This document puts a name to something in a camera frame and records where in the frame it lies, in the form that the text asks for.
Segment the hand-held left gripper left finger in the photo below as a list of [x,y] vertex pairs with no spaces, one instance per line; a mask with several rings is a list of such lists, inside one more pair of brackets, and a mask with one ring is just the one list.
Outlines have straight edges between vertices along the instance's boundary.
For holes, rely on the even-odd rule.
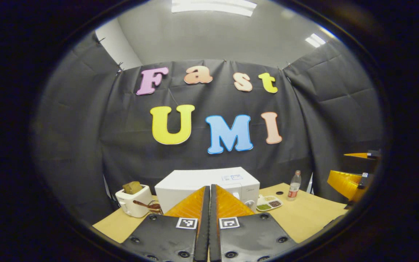
[[140,257],[156,262],[206,262],[210,187],[191,193],[166,214],[150,214],[122,243]]

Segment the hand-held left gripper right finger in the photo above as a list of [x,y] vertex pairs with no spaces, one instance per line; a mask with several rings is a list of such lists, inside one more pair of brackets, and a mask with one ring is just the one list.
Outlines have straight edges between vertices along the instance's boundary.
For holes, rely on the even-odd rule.
[[271,214],[254,213],[219,185],[211,185],[209,205],[211,262],[261,262],[297,245]]

